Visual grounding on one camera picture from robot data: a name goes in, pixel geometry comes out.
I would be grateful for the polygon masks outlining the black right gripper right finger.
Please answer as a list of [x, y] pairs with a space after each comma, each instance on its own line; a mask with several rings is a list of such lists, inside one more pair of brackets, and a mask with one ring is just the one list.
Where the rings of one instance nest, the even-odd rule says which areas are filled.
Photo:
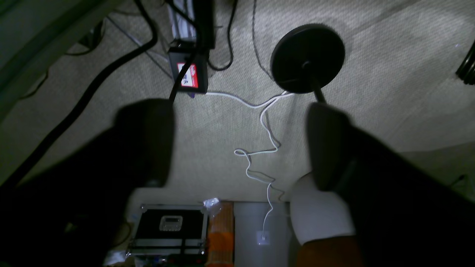
[[325, 103], [309, 106], [308, 147], [318, 189], [349, 207], [367, 266], [474, 266], [472, 201]]

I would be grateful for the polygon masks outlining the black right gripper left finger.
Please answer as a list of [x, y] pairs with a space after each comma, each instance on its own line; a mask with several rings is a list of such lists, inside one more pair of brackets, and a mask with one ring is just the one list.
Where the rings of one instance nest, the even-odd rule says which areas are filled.
[[2, 267], [100, 267], [139, 187], [164, 186], [173, 103], [146, 99], [65, 159], [1, 193]]

